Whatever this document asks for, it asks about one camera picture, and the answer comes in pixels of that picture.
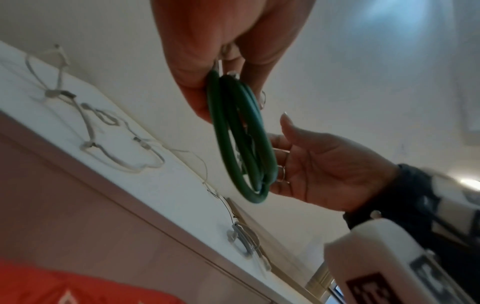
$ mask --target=green hose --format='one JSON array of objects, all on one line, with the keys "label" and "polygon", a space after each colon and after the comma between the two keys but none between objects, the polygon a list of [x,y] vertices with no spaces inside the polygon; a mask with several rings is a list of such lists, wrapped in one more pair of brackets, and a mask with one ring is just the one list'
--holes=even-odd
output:
[{"label": "green hose", "polygon": [[[270,185],[277,179],[278,167],[255,95],[246,84],[235,77],[220,77],[215,70],[208,74],[206,93],[218,147],[232,182],[250,202],[263,202],[269,193]],[[237,164],[229,129],[238,147],[251,188],[244,180],[242,168]]]}]

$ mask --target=cabinet panel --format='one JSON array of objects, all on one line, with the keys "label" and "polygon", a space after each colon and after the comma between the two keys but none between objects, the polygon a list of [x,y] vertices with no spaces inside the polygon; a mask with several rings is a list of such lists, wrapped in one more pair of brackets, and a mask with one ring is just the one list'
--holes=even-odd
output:
[{"label": "cabinet panel", "polygon": [[0,257],[161,290],[188,304],[269,303],[2,135],[0,166]]}]

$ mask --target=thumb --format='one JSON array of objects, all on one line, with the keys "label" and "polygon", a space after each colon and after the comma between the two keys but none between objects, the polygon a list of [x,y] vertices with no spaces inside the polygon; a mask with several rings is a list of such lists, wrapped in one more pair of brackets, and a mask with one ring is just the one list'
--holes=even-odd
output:
[{"label": "thumb", "polygon": [[338,147],[342,143],[341,138],[335,135],[312,132],[295,126],[286,112],[280,117],[280,125],[286,139],[291,144],[305,150],[324,153]]}]

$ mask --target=ceiling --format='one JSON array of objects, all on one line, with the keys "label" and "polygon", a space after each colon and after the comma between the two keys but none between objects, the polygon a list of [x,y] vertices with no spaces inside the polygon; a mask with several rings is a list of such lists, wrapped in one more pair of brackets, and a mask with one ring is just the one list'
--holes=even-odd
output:
[{"label": "ceiling", "polygon": [[[392,161],[478,178],[480,150],[464,144],[465,108],[451,60],[459,31],[472,29],[459,26],[459,10],[478,21],[476,29],[480,24],[473,3],[318,1],[264,88],[267,131],[279,132],[287,111],[300,127],[353,139]],[[6,0],[1,6],[1,40],[27,52],[61,44],[72,74],[97,86],[168,146],[198,154],[210,184],[292,253],[319,249],[321,255],[324,242],[347,232],[336,212],[275,195],[260,205],[242,199],[212,126],[194,115],[170,76],[148,1]],[[478,99],[468,102],[479,105]],[[178,156],[205,176],[195,157]],[[312,240],[319,244],[313,249]]]}]

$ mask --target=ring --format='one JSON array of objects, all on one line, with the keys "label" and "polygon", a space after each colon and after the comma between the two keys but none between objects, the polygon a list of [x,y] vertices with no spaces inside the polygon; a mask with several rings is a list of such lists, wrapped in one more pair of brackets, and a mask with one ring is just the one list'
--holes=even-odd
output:
[{"label": "ring", "polygon": [[285,167],[282,167],[282,169],[283,169],[283,176],[281,177],[280,182],[283,182],[285,180]]}]

